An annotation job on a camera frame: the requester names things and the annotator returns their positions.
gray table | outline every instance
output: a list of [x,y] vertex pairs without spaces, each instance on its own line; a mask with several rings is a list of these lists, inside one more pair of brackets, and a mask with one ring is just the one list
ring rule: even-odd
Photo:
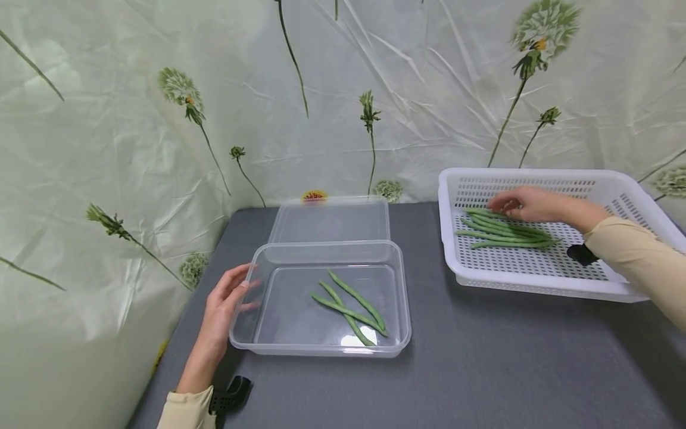
[[[276,209],[236,213],[131,428],[154,428],[224,270],[249,262]],[[651,303],[467,288],[445,266],[438,206],[391,205],[412,340],[398,358],[258,356],[230,348],[215,377],[255,387],[227,428],[684,428],[686,337]]]

black clip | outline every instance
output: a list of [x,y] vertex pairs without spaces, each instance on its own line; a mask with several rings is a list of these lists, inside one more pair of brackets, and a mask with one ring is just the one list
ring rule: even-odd
[[219,416],[240,410],[248,401],[251,390],[252,382],[249,379],[240,375],[235,376],[226,392],[222,394],[215,392],[212,395],[209,406],[210,413]]
[[591,265],[593,262],[599,260],[591,250],[586,247],[586,244],[572,244],[567,249],[567,256],[577,261],[583,266]]

person's left hand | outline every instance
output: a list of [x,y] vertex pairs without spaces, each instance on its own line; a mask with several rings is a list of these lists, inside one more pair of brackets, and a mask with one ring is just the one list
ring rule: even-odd
[[[198,339],[186,362],[177,393],[199,393],[210,386],[217,365],[226,353],[236,305],[250,289],[246,282],[248,270],[250,264],[226,271],[207,297]],[[240,311],[258,306],[259,302],[243,304]]]
[[250,264],[226,271],[207,297],[202,326],[193,347],[194,352],[203,354],[207,360],[218,363],[226,353],[228,331],[236,305],[250,289],[245,282],[248,270]]

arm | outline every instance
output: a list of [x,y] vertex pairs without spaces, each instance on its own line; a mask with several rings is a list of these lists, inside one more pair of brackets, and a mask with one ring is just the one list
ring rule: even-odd
[[607,218],[584,234],[586,246],[686,332],[686,256],[628,220]]
[[592,202],[538,187],[501,192],[487,207],[525,222],[564,222],[575,228],[593,254],[644,290],[686,331],[686,256],[658,241],[647,229],[613,217]]
[[176,390],[167,395],[158,429],[214,429],[217,417],[209,413],[212,377],[226,353],[236,305],[248,291],[244,280],[249,269],[246,264],[226,271],[207,297],[198,339]]

white plastic colander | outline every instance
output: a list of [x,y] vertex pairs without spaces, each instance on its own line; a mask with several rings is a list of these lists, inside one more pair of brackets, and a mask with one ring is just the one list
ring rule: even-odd
[[484,207],[498,192],[522,185],[599,203],[620,218],[648,228],[665,243],[686,252],[686,237],[639,184],[610,170],[529,170],[510,168],[449,168],[438,178],[440,232],[445,261],[464,286],[516,290],[618,302],[648,299],[612,268],[598,261],[582,266],[567,256],[572,244],[582,244],[579,232],[565,224],[537,224],[557,245],[544,249],[486,247],[470,249],[481,239],[455,235],[466,227],[465,207]]

